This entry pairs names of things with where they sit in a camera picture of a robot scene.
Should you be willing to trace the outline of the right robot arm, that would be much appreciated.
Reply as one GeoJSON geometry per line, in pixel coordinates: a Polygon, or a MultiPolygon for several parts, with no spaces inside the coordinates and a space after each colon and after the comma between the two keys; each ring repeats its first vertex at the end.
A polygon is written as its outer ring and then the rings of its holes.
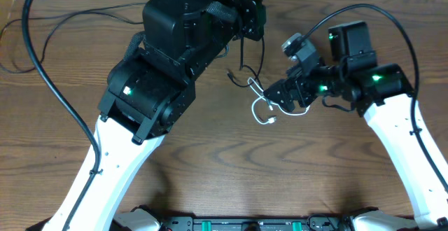
{"type": "Polygon", "coordinates": [[[397,64],[378,65],[368,26],[349,22],[328,30],[335,66],[326,66],[310,40],[295,50],[297,64],[263,97],[286,112],[309,107],[317,97],[350,103],[383,143],[411,202],[413,219],[365,208],[344,217],[340,230],[446,230],[447,162],[421,116],[415,93],[397,64]]]}

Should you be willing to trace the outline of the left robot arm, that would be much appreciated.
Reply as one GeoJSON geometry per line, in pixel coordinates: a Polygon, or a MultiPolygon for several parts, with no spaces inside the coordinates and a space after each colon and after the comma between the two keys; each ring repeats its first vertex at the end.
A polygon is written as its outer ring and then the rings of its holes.
{"type": "Polygon", "coordinates": [[[87,130],[87,156],[40,230],[108,230],[148,156],[195,99],[195,83],[232,39],[263,37],[263,0],[149,0],[143,31],[111,70],[87,130]]]}

